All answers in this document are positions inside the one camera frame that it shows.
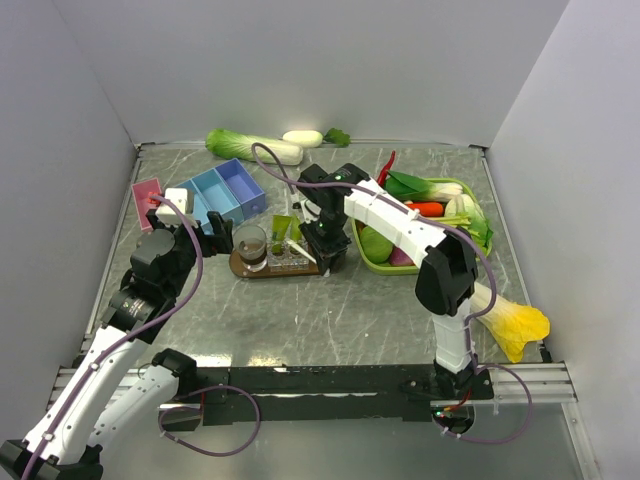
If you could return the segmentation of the green toothpaste tube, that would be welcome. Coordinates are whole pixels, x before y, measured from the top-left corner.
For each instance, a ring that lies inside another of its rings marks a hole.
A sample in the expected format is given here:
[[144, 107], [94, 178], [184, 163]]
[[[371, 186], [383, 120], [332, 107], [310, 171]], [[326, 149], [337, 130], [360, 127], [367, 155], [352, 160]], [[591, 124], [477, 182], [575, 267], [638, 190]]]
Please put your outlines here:
[[272, 217], [271, 253], [275, 256], [283, 254], [283, 244], [291, 221], [291, 216], [274, 215]]
[[297, 216], [293, 216], [290, 223], [289, 238], [295, 243], [299, 243], [303, 239], [300, 225], [300, 219]]

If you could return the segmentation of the clear textured plastic holder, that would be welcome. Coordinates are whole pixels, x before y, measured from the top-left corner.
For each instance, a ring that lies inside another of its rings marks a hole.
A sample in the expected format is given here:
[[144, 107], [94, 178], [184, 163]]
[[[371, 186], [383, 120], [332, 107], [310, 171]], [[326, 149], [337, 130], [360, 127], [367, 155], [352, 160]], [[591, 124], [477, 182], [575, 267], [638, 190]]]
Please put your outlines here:
[[[298, 244], [308, 251], [305, 242], [299, 242]], [[282, 255], [273, 255], [271, 253], [271, 244], [267, 247], [267, 264], [272, 272], [292, 272], [306, 270], [312, 263], [306, 257], [291, 249], [284, 241]]]

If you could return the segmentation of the frosted clear glass cup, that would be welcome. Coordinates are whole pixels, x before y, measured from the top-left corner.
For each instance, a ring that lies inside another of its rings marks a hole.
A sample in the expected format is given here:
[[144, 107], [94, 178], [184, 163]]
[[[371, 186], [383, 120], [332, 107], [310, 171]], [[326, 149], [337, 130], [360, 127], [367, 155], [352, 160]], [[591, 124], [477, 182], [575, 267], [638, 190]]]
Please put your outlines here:
[[267, 237], [261, 227], [241, 226], [236, 230], [233, 242], [234, 249], [248, 271], [258, 272], [267, 265]]

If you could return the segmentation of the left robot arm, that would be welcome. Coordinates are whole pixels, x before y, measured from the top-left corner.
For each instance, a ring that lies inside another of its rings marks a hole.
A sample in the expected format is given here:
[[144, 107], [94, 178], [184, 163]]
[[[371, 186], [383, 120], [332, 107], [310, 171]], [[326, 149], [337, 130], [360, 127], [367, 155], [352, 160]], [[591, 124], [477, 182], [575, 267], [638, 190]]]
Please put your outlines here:
[[143, 411], [170, 399], [184, 402], [198, 387], [194, 359], [166, 349], [118, 400], [113, 393], [166, 321], [185, 306], [180, 293], [203, 261], [232, 250], [232, 223], [210, 214], [213, 230], [156, 224], [142, 235], [119, 290], [80, 366], [53, 406], [21, 440], [1, 447], [14, 479], [98, 479], [100, 454]]

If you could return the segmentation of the yellow cabbage by arm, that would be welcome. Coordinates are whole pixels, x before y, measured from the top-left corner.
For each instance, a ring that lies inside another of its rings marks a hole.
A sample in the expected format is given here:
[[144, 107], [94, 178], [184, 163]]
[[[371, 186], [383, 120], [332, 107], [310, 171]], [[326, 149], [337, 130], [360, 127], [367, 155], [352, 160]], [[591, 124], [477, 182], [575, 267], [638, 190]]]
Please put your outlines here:
[[525, 347], [544, 340], [551, 330], [550, 320], [539, 309], [511, 302], [500, 295], [492, 309], [478, 320], [511, 363], [521, 362]]

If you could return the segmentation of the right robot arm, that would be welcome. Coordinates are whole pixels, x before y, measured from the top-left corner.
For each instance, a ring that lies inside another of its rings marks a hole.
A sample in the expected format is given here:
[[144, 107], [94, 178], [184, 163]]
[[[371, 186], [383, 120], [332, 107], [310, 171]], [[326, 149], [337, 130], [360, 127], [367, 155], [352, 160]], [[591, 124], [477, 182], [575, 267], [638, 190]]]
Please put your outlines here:
[[352, 164], [331, 174], [313, 164], [299, 181], [304, 184], [301, 193], [319, 208], [319, 218], [311, 222], [313, 233], [325, 239], [351, 218], [391, 241], [419, 268], [415, 295], [432, 313], [435, 363], [442, 367], [436, 375], [438, 390], [448, 398], [462, 396], [472, 384], [466, 318], [478, 276], [469, 235], [425, 223]]

